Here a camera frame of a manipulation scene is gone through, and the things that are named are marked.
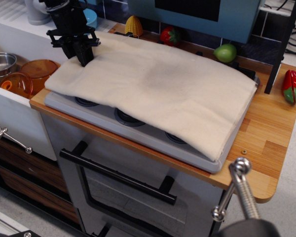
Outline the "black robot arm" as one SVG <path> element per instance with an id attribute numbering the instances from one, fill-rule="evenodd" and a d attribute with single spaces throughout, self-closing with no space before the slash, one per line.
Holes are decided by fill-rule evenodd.
<path id="1" fill-rule="evenodd" d="M 56 29 L 47 31 L 54 48 L 61 48 L 67 58 L 77 57 L 84 67 L 94 59 L 93 47 L 100 45 L 95 28 L 87 26 L 84 10 L 77 0 L 44 0 L 46 12 L 51 16 Z"/>

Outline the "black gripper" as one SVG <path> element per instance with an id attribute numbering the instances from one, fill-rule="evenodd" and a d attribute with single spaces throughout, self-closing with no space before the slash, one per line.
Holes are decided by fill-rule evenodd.
<path id="1" fill-rule="evenodd" d="M 82 9 L 56 9 L 49 11 L 56 26 L 54 30 L 48 30 L 54 47 L 60 47 L 68 59 L 77 56 L 79 62 L 85 67 L 94 59 L 92 46 L 101 44 L 100 39 L 95 35 L 95 28 L 87 26 L 87 20 Z M 63 40 L 75 42 L 60 43 Z"/>

